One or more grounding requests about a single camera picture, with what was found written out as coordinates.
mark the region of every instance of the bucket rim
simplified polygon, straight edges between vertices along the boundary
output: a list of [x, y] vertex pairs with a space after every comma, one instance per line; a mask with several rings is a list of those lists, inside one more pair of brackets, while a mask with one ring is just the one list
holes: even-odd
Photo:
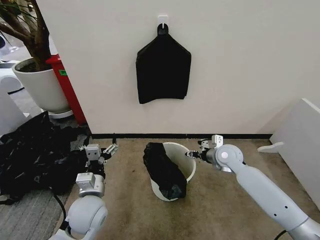
[[[165, 144], [177, 145], [177, 146], [185, 149], [185, 152], [189, 152], [189, 151], [190, 151], [186, 146], [181, 145], [181, 144], [176, 143], [176, 142], [167, 141], [167, 142], [164, 142], [163, 144], [164, 144], [164, 145], [165, 145]], [[193, 176], [195, 175], [196, 167], [197, 167], [196, 161], [195, 161], [194, 159], [192, 159], [192, 158], [190, 158], [190, 159], [192, 160], [192, 172], [191, 172], [190, 176], [186, 179], [186, 182], [187, 182], [187, 183], [188, 183], [188, 182], [193, 178]]]

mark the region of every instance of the white panel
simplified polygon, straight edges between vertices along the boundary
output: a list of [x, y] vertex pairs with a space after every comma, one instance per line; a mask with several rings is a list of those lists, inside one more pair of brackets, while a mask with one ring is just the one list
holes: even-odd
[[26, 121], [27, 118], [22, 111], [4, 88], [0, 87], [0, 136], [16, 130], [17, 127]]
[[[40, 0], [94, 134], [273, 133], [320, 101], [319, 0]], [[138, 102], [136, 57], [167, 14], [192, 54], [184, 100]]]
[[320, 109], [300, 100], [270, 140], [320, 209]]

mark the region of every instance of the white hook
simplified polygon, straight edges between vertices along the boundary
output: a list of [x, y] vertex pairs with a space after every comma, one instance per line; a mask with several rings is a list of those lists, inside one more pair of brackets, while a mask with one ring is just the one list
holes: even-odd
[[162, 29], [165, 28], [165, 24], [169, 26], [169, 17], [168, 15], [158, 15], [158, 26], [162, 24]]

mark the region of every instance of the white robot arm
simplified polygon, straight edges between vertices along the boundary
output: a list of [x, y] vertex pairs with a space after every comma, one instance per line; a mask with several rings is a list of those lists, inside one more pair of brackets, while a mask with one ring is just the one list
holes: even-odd
[[73, 234], [81, 235], [82, 240], [93, 240], [105, 222], [108, 210], [101, 199], [105, 195], [104, 164], [118, 150], [114, 139], [103, 152], [98, 144], [82, 147], [88, 161], [88, 170], [79, 173], [76, 184], [79, 186], [79, 198], [74, 201], [59, 230], [49, 240], [77, 240]]
[[201, 158], [221, 171], [233, 172], [238, 183], [272, 219], [279, 223], [294, 240], [320, 240], [320, 224], [309, 218], [275, 183], [255, 167], [244, 163], [241, 150], [231, 144], [223, 145], [223, 137], [212, 136], [199, 141], [201, 152], [186, 155]]

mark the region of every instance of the black plastic bag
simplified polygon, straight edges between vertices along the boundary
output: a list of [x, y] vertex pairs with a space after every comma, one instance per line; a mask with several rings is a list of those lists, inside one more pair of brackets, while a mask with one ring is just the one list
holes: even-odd
[[48, 188], [61, 194], [85, 172], [85, 151], [71, 151], [70, 143], [85, 128], [53, 125], [43, 112], [0, 138], [0, 195], [9, 195], [12, 204], [31, 189]]
[[137, 53], [135, 65], [140, 104], [187, 95], [191, 53], [170, 36], [166, 24], [160, 24], [157, 37]]
[[171, 200], [186, 196], [186, 177], [167, 156], [162, 143], [149, 142], [146, 145], [143, 163], [151, 179], [159, 185], [159, 190], [165, 198]]

